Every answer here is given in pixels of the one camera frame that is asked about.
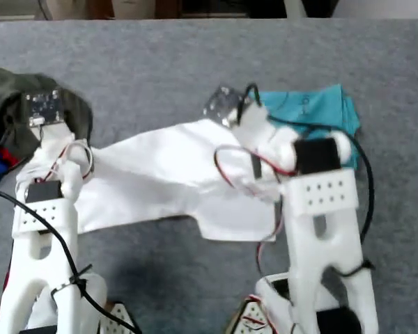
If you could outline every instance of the gray carpet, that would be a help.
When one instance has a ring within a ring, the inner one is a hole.
[[[0,66],[44,72],[85,94],[96,147],[198,119],[221,81],[239,88],[257,81],[263,90],[343,84],[376,178],[364,251],[377,266],[380,332],[418,333],[418,21],[0,24]],[[1,186],[12,187],[12,178]],[[362,220],[363,171],[358,187]],[[12,206],[0,200],[0,289],[12,217]],[[190,218],[84,235],[80,256],[145,333],[221,333],[258,279],[254,245],[202,240]],[[265,268],[287,267],[280,238]]]

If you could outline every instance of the white fabric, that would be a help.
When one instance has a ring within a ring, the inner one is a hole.
[[[262,240],[274,227],[273,204],[222,179],[213,155],[224,144],[238,142],[228,129],[200,120],[93,149],[95,171],[76,203],[79,233],[190,215],[203,238]]]

